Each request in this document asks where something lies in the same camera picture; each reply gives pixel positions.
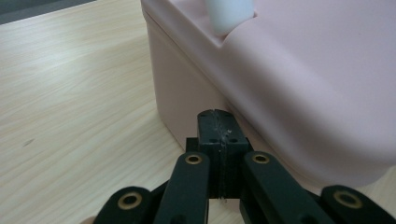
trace gray floor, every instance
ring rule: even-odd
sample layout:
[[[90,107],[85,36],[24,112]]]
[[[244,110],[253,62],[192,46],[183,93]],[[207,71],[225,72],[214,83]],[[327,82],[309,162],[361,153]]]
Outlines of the gray floor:
[[[0,24],[19,21],[94,0],[0,0]]]

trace metal grommet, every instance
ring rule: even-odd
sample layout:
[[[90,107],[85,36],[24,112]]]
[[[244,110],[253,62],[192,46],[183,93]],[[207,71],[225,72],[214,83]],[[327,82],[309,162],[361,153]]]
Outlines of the metal grommet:
[[[333,197],[338,203],[342,204],[345,207],[353,209],[359,209],[363,207],[361,199],[359,199],[359,197],[355,194],[352,194],[346,190],[337,190],[334,193]]]
[[[119,208],[122,210],[136,208],[142,203],[142,199],[142,195],[136,191],[126,193],[119,198]]]
[[[253,159],[255,162],[260,163],[260,164],[265,164],[270,161],[270,159],[262,154],[256,154],[254,155],[251,159]]]
[[[190,155],[188,157],[186,157],[186,163],[191,164],[191,165],[195,165],[195,164],[199,164],[201,163],[202,158],[198,155]]]

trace light wood grain surface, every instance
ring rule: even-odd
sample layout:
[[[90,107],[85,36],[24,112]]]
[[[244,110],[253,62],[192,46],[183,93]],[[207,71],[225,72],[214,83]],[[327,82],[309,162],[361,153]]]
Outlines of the light wood grain surface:
[[[80,223],[118,189],[155,189],[181,147],[156,110],[138,0],[0,26],[0,223]],[[396,171],[362,188],[396,215]],[[209,223],[243,223],[211,201]]]

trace pink lid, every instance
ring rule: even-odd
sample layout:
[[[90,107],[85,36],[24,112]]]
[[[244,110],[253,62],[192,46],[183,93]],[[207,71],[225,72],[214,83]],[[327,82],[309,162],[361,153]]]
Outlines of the pink lid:
[[[204,1],[143,7],[301,175],[356,186],[396,163],[395,1],[257,0],[226,37]]]

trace pink plastic box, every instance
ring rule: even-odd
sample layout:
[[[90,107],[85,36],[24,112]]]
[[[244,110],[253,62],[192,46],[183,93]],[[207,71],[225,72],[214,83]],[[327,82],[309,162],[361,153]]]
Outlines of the pink plastic box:
[[[142,7],[158,109],[182,146],[218,108],[308,189],[365,185],[396,164],[395,1],[257,0],[225,36],[204,0]]]

